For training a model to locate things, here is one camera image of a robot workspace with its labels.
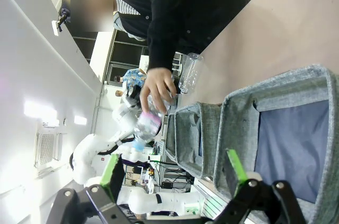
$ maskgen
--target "clear plastic bottle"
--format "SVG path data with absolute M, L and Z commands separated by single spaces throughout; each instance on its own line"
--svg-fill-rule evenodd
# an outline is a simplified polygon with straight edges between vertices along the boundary
M 189 53 L 186 59 L 183 73 L 179 81 L 179 89 L 182 93 L 193 92 L 198 80 L 198 71 L 203 60 L 197 53 Z
M 142 112 L 134 128 L 133 147 L 137 151 L 143 151 L 147 143 L 159 133 L 162 124 L 162 114 L 153 105 L 152 97 L 148 96 L 149 113 Z

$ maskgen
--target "beige tabletop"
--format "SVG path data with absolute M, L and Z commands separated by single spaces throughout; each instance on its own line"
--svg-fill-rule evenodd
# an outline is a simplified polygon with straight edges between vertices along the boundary
M 236 89 L 311 64 L 339 73 L 339 0 L 251 0 L 202 55 L 196 90 L 179 106 L 221 103 Z

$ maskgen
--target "bolt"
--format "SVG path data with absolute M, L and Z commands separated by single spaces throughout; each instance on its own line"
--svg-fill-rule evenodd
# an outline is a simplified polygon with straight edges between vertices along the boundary
M 91 191 L 95 193 L 95 192 L 98 191 L 98 188 L 97 187 L 93 187 L 93 188 L 91 188 Z
M 277 183 L 277 184 L 276 184 L 276 187 L 277 187 L 278 189 L 282 189 L 282 188 L 284 188 L 284 184 L 283 184 L 282 182 Z
M 250 181 L 248 184 L 250 187 L 256 187 L 258 183 L 256 181 Z

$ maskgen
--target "black jacket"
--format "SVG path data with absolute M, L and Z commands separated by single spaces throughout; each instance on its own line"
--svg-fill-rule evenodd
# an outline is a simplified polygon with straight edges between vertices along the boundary
M 201 53 L 249 0 L 123 0 L 140 15 L 121 14 L 124 29 L 147 39 L 148 69 L 172 69 L 176 51 Z

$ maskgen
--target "table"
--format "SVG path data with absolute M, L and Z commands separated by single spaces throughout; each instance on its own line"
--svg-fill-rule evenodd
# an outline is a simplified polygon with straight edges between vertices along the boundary
M 311 64 L 338 74 L 339 0 L 251 0 L 202 56 L 195 92 L 178 106 L 221 103 L 236 89 Z

